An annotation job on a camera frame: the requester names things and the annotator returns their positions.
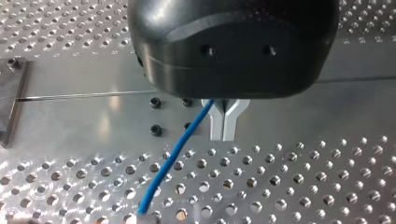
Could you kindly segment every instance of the hole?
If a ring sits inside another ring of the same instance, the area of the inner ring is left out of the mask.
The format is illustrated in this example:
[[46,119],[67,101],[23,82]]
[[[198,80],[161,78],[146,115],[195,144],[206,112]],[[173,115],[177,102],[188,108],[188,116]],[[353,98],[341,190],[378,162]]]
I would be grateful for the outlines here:
[[369,178],[371,176],[371,171],[367,168],[361,168],[361,176],[364,178]]
[[115,203],[111,206],[111,210],[115,213],[118,213],[121,210],[122,206],[120,203]]
[[[64,37],[58,36],[57,39],[58,39],[58,41],[61,41],[61,39],[63,40]],[[74,161],[74,160],[70,160],[70,161],[68,161],[68,162],[66,163],[66,166],[67,166],[68,168],[72,168],[72,167],[75,166],[75,165],[76,165],[76,161]]]
[[268,163],[274,163],[275,156],[273,154],[268,154],[267,157],[265,158],[265,161]]
[[182,221],[182,220],[186,219],[187,214],[188,214],[188,213],[187,213],[186,209],[180,208],[180,209],[177,210],[177,212],[176,212],[176,218],[177,218],[177,220]]
[[247,197],[247,194],[246,194],[244,191],[239,191],[239,192],[236,194],[236,196],[237,196],[238,198],[241,198],[241,199],[245,200],[246,197]]
[[286,164],[281,165],[280,168],[279,168],[279,171],[284,173],[284,174],[287,173],[288,170],[289,170],[289,167]]
[[356,193],[349,192],[349,193],[346,195],[346,200],[347,200],[349,203],[356,203],[356,202],[358,201],[358,195],[356,195]]
[[94,158],[91,160],[91,165],[96,166],[99,165],[100,162],[101,160],[99,158]]
[[259,146],[255,146],[255,147],[253,147],[253,152],[255,152],[255,153],[259,153],[260,152],[260,147]]
[[259,175],[265,174],[265,168],[263,166],[259,166],[259,168],[257,168],[257,174]]
[[232,189],[233,188],[233,181],[231,179],[224,180],[223,187],[225,189]]
[[206,181],[202,182],[199,186],[199,190],[201,192],[207,192],[209,190],[209,183],[207,183]]
[[195,177],[196,177],[196,173],[195,173],[195,172],[189,172],[189,173],[187,174],[187,178],[188,178],[188,179],[195,179]]
[[210,171],[210,173],[209,173],[209,177],[210,177],[210,178],[216,178],[216,177],[219,176],[219,174],[220,174],[220,171],[219,171],[219,170],[212,170],[212,171]]
[[265,45],[262,48],[262,53],[264,54],[264,56],[270,56],[270,57],[276,56],[276,50],[271,45]]
[[207,164],[206,160],[198,160],[197,167],[200,169],[204,169],[206,167],[206,164]]
[[104,168],[104,169],[100,172],[100,174],[101,174],[102,176],[104,176],[104,177],[107,177],[107,176],[110,176],[112,172],[113,172],[113,170],[112,170],[110,167],[107,166],[106,168]]
[[28,208],[30,205],[32,205],[32,199],[30,199],[30,198],[22,199],[22,201],[21,201],[22,208]]
[[285,200],[280,199],[275,202],[275,207],[277,210],[282,212],[282,211],[286,210],[286,208],[288,207],[288,204],[286,203]]
[[104,190],[99,194],[99,200],[102,202],[106,202],[110,198],[110,192],[108,190]]
[[190,122],[185,123],[183,126],[184,130],[186,131],[190,127],[190,125],[191,125]]
[[339,149],[337,149],[337,148],[333,149],[332,150],[332,157],[336,158],[336,159],[340,158],[341,157],[341,151]]
[[[15,64],[17,61],[15,59],[8,60],[8,64]],[[24,171],[27,168],[27,164],[19,164],[17,166],[18,171]]]
[[257,186],[257,180],[256,180],[255,178],[253,178],[253,177],[249,178],[249,179],[247,180],[247,186],[250,187],[251,189],[256,188],[256,186]]
[[242,159],[242,162],[243,162],[245,165],[250,165],[250,164],[253,162],[253,159],[251,159],[250,156],[246,156],[246,157],[244,157],[244,159]]
[[250,217],[244,217],[242,219],[242,224],[251,224],[251,218]]
[[225,208],[225,212],[229,216],[234,216],[237,211],[238,211],[238,207],[236,207],[236,205],[234,203],[228,204],[227,207]]
[[145,176],[145,175],[143,175],[143,176],[141,176],[140,178],[139,178],[139,184],[141,184],[141,185],[145,185],[147,182],[148,182],[148,178]]
[[317,160],[319,159],[319,156],[320,156],[320,154],[319,154],[317,151],[312,151],[312,152],[309,154],[309,157],[310,157],[312,160],[314,160],[314,161],[317,161]]
[[250,209],[253,213],[260,213],[262,211],[262,204],[260,202],[254,202],[250,205]]
[[109,221],[108,221],[108,218],[107,218],[106,216],[102,216],[102,217],[99,217],[99,218],[98,218],[97,223],[100,223],[100,224],[108,224]]
[[186,186],[184,186],[184,184],[176,185],[176,194],[180,195],[183,194],[185,191],[186,191]]
[[361,156],[361,153],[362,153],[362,150],[361,150],[361,148],[359,148],[359,147],[354,147],[354,148],[352,148],[352,154],[354,155],[354,156]]
[[26,182],[28,182],[28,183],[33,183],[33,182],[35,182],[35,180],[37,179],[37,174],[35,174],[35,173],[31,173],[31,174],[29,174],[28,176],[26,176]]
[[130,224],[131,223],[132,224],[132,223],[136,223],[136,222],[137,222],[136,216],[133,215],[133,214],[128,214],[128,215],[126,215],[124,217],[122,223],[125,223],[125,224]]
[[323,197],[323,202],[326,205],[332,206],[334,204],[334,197],[332,195],[325,195]]
[[214,148],[211,148],[207,151],[207,155],[209,156],[215,156],[216,155],[216,150]]
[[201,53],[206,57],[211,57],[214,55],[214,50],[209,45],[201,46]]
[[393,170],[389,166],[384,166],[384,167],[382,167],[382,174],[383,175],[392,175]]
[[120,187],[123,184],[123,182],[124,181],[121,178],[117,178],[117,179],[114,180],[113,186],[118,188],[118,187]]
[[221,166],[228,166],[228,165],[230,165],[230,160],[227,157],[221,158],[220,159],[220,165]]
[[217,193],[217,194],[215,194],[215,196],[213,196],[212,200],[213,200],[215,203],[220,203],[221,200],[222,200],[222,195],[221,195],[220,193]]
[[311,191],[313,194],[318,193],[318,187],[316,185],[311,185],[309,186],[309,191]]
[[70,224],[81,224],[82,222],[81,222],[81,220],[78,218],[78,217],[76,217],[75,219],[73,219],[71,222],[70,222]]
[[376,190],[370,190],[369,198],[375,202],[378,202],[381,199],[381,194]]
[[187,152],[184,154],[184,156],[185,156],[187,159],[191,159],[192,156],[193,156],[194,154],[195,154],[194,151],[189,150],[189,151],[187,151]]
[[85,199],[85,196],[80,192],[73,197],[73,202],[82,203]]
[[300,205],[303,208],[309,208],[311,206],[311,200],[309,200],[309,198],[303,197],[300,199]]
[[326,216],[326,212],[323,209],[317,210],[317,216],[320,219],[323,219]]
[[163,206],[164,207],[170,207],[173,204],[173,200],[171,198],[166,198],[165,200],[163,200]]
[[134,189],[127,189],[124,195],[126,199],[131,200],[136,195],[136,191]]
[[44,193],[45,191],[46,191],[46,187],[44,187],[44,186],[42,186],[42,185],[40,185],[40,186],[37,187],[37,192],[39,192],[39,193]]
[[88,184],[88,188],[90,188],[90,189],[94,189],[94,188],[96,188],[96,186],[98,185],[98,183],[96,182],[96,181],[91,181],[89,184]]
[[83,179],[83,178],[85,178],[86,176],[87,176],[87,171],[84,170],[84,169],[81,169],[81,170],[79,170],[79,171],[76,172],[76,177],[77,177],[78,179]]
[[41,168],[43,168],[44,170],[48,170],[50,168],[50,163],[49,162],[44,162],[41,165]]
[[234,175],[241,175],[242,174],[242,169],[241,168],[236,168],[235,170],[233,170],[233,174]]
[[95,211],[95,208],[93,207],[93,205],[90,205],[85,209],[85,213],[88,215],[92,214],[94,211]]
[[136,167],[134,165],[129,165],[125,168],[125,173],[127,175],[133,175],[136,172]]
[[139,156],[139,161],[145,161],[148,158],[148,155],[143,154]]
[[277,175],[273,175],[270,178],[270,183],[274,186],[278,186],[280,184],[280,178]]
[[293,181],[294,181],[296,184],[303,184],[303,182],[304,182],[304,176],[303,176],[303,175],[300,175],[300,174],[297,174],[297,175],[295,175],[295,176],[293,177]]
[[289,196],[293,196],[294,195],[294,188],[287,188],[286,189],[286,194]]
[[332,187],[334,188],[334,190],[335,190],[336,192],[340,191],[340,189],[341,189],[341,185],[338,184],[338,183],[333,183],[333,184],[332,184]]
[[72,188],[72,184],[66,183],[64,184],[64,190],[69,191]]
[[317,180],[318,180],[319,182],[324,182],[324,181],[326,181],[327,176],[326,176],[325,173],[319,172],[319,173],[317,173],[316,178],[317,178]]
[[180,171],[183,169],[184,163],[182,161],[175,162],[174,169]]
[[287,156],[287,158],[288,158],[288,161],[297,161],[297,154],[295,154],[294,152],[290,152],[290,153],[288,153],[288,156]]
[[230,153],[231,153],[232,155],[236,155],[236,154],[238,153],[238,151],[239,151],[239,148],[238,148],[238,147],[233,147],[233,148],[230,149]]
[[62,173],[60,171],[56,171],[50,176],[51,180],[58,181],[62,178]]
[[203,217],[210,217],[212,216],[213,210],[210,206],[205,206],[202,210],[201,210],[201,215]]
[[5,175],[0,179],[0,184],[1,185],[8,185],[9,182],[11,182],[11,176],[10,175]]
[[47,204],[48,205],[55,205],[57,202],[59,202],[59,197],[56,194],[52,194],[47,199]]
[[11,190],[12,195],[18,195],[20,193],[20,189],[18,187],[15,187],[14,189]]

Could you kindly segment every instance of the black hex nut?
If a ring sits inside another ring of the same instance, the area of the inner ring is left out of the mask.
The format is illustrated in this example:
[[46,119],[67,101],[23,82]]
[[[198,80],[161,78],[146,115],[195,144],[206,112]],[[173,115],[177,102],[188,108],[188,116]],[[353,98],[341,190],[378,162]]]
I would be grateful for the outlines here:
[[190,99],[181,99],[181,103],[186,107],[192,106],[192,100],[190,100]]
[[151,132],[151,134],[153,136],[156,136],[156,137],[159,137],[159,136],[161,136],[161,134],[163,134],[163,129],[158,124],[152,125],[151,128],[149,128],[149,131]]
[[149,100],[149,104],[151,105],[152,108],[158,109],[161,107],[161,100],[157,97],[153,97]]

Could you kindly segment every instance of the aluminum surface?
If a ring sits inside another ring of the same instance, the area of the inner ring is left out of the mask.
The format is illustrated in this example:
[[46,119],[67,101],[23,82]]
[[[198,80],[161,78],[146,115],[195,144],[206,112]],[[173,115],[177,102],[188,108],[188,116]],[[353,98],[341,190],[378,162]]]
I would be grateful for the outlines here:
[[26,77],[24,59],[0,59],[0,144],[6,146],[17,117],[18,99]]
[[[252,101],[233,143],[210,142],[206,118],[150,213],[162,223],[391,223],[395,85],[316,84]],[[23,103],[12,149],[0,151],[1,216],[121,223],[201,108],[164,94]]]
[[[395,5],[341,1],[339,34],[319,79],[395,77]],[[0,57],[35,61],[25,97],[153,91],[134,55],[126,8],[127,0],[3,1]]]

